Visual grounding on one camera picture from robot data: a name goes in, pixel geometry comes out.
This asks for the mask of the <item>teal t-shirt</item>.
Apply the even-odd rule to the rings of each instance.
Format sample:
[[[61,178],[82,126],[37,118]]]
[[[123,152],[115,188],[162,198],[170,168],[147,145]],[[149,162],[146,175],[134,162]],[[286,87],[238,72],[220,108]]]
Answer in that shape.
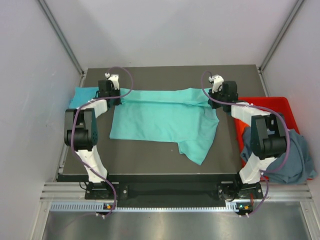
[[[111,139],[176,143],[180,154],[203,163],[220,121],[201,89],[121,91],[127,95],[115,107]]]

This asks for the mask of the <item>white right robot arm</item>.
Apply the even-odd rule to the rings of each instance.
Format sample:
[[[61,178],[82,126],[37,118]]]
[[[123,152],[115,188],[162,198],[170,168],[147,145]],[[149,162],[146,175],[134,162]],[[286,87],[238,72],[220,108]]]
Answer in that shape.
[[[212,109],[222,108],[232,118],[250,127],[251,155],[239,171],[240,181],[233,185],[233,192],[245,198],[252,191],[252,184],[277,158],[287,151],[289,133],[283,117],[266,107],[239,101],[235,81],[224,81],[219,75],[208,79],[212,89],[208,91],[208,104]]]

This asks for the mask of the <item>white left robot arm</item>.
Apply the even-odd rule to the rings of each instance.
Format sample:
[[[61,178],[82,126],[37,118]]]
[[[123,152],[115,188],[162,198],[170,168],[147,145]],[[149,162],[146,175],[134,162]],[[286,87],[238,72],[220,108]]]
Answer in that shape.
[[[118,75],[107,80],[99,80],[98,87],[77,88],[69,108],[64,115],[64,143],[73,147],[74,155],[82,163],[88,174],[90,189],[96,189],[102,198],[109,198],[114,191],[106,181],[108,171],[98,153],[97,118],[109,108],[121,104]]]

